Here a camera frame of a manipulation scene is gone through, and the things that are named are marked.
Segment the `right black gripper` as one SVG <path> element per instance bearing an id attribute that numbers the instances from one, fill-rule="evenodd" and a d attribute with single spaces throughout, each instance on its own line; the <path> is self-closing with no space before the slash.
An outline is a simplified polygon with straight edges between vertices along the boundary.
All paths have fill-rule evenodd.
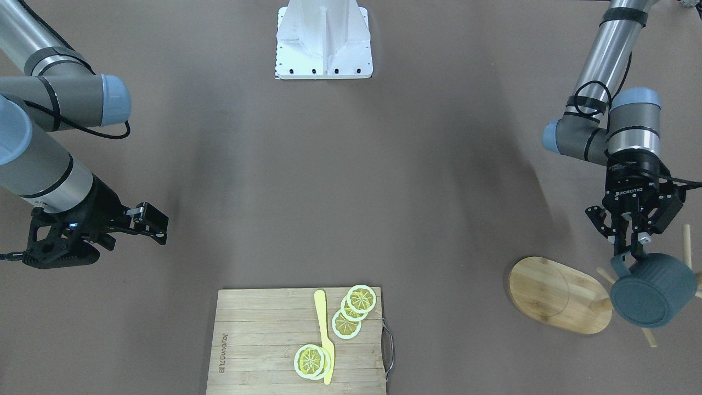
<path id="1" fill-rule="evenodd" d="M 133 225 L 128 226 L 128 218 Z M 85 199 L 66 212 L 66 224 L 75 223 L 66 230 L 70 244 L 85 241 L 113 251 L 116 239 L 112 233 L 147 236 L 159 245 L 167 243 L 169 218 L 148 202 L 128 209 L 110 187 L 93 176 L 92 187 Z"/>

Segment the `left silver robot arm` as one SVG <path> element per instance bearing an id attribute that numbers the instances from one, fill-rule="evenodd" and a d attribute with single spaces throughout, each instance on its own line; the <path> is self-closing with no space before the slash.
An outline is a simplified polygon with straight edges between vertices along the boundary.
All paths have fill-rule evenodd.
<path id="1" fill-rule="evenodd" d="M 590 210 L 595 228 L 614 243 L 614 255 L 644 257 L 657 225 L 660 180 L 660 99 L 651 88 L 622 91 L 635 41 L 652 1 L 611 1 L 559 119 L 542 133 L 544 148 L 606 167 L 602 204 Z"/>

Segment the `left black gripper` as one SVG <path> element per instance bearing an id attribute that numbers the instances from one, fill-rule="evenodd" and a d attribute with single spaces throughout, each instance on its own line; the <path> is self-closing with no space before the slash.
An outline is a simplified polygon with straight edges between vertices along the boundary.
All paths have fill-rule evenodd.
<path id="1" fill-rule="evenodd" d="M 590 222 L 614 245 L 613 255 L 629 253 L 639 262 L 644 247 L 660 234 L 660 159 L 654 153 L 607 153 L 603 206 L 586 209 Z M 606 225 L 607 212 L 611 224 Z"/>

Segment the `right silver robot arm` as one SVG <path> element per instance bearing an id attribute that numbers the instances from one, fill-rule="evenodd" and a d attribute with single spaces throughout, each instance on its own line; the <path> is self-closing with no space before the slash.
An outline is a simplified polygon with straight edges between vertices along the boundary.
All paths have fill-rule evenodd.
<path id="1" fill-rule="evenodd" d="M 144 202 L 131 209 L 55 138 L 124 125 L 132 100 L 125 83 L 94 72 L 86 59 L 23 1 L 2 2 L 2 51 L 24 72 L 2 78 L 2 187 L 32 205 L 26 255 L 115 247 L 114 232 L 164 245 L 168 218 Z"/>

